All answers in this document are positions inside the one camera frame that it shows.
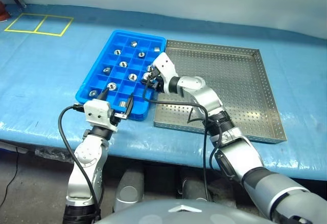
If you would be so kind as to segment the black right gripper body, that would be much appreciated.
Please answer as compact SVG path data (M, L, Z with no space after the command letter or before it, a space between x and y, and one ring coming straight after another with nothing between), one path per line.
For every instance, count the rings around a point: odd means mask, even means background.
M154 74L154 85L153 89L157 92L164 92L164 80L160 74Z

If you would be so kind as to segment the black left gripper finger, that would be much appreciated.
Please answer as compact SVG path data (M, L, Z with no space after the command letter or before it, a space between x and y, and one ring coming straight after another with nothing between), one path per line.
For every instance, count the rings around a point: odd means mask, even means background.
M110 89L107 87L103 92L101 92L99 95L98 95L98 99L99 100L106 100L107 97L108 97L108 93L109 93Z
M129 115L133 108L133 94L131 94L126 102L126 115Z

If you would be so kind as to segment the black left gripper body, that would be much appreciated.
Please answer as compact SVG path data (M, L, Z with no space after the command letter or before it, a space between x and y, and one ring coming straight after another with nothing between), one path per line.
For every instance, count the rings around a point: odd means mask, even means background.
M127 112L117 112L114 109L111 109L110 123L114 126L118 126L121 120L126 120L128 118Z

